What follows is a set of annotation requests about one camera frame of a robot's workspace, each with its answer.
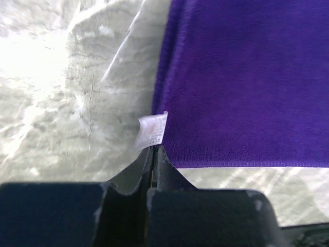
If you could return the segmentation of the purple towel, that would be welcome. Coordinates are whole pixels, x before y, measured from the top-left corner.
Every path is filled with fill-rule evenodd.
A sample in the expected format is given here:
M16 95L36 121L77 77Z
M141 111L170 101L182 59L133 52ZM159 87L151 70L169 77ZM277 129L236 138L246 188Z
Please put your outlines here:
M328 166L328 1L172 1L152 113L178 168Z

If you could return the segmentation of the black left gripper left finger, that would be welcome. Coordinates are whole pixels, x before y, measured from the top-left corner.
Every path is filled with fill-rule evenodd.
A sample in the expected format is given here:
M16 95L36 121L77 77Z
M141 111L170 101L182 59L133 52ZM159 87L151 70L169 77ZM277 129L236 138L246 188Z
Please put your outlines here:
M1 184L1 246L142 246L153 148L106 182Z

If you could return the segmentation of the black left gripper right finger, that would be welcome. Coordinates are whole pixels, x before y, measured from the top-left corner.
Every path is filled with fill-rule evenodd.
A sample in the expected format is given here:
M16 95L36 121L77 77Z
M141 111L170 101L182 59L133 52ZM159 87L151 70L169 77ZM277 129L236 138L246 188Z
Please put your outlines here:
M197 189L155 151L148 246L288 246L269 200L256 190Z

